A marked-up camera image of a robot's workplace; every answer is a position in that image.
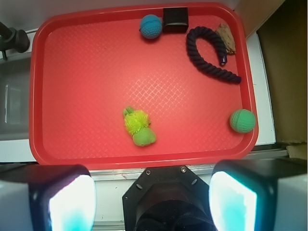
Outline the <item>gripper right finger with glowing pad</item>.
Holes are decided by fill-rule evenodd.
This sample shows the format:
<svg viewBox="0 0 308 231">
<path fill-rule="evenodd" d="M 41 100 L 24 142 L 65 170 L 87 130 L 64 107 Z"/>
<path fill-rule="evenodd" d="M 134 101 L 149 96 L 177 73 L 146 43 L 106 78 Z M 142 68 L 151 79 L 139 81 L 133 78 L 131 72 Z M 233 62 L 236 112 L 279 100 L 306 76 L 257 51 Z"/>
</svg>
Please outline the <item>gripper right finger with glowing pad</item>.
<svg viewBox="0 0 308 231">
<path fill-rule="evenodd" d="M 298 158 L 222 160 L 209 206 L 218 231 L 306 231 L 308 163 Z"/>
</svg>

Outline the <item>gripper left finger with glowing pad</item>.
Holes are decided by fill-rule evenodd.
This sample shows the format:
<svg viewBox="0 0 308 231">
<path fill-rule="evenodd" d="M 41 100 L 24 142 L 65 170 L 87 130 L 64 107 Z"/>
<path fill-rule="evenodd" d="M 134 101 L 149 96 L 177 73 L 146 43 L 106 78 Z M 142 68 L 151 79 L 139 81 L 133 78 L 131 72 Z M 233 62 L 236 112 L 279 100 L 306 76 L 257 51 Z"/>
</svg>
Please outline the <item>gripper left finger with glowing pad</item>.
<svg viewBox="0 0 308 231">
<path fill-rule="evenodd" d="M 96 186 L 83 165 L 2 164 L 2 231 L 90 231 Z"/>
</svg>

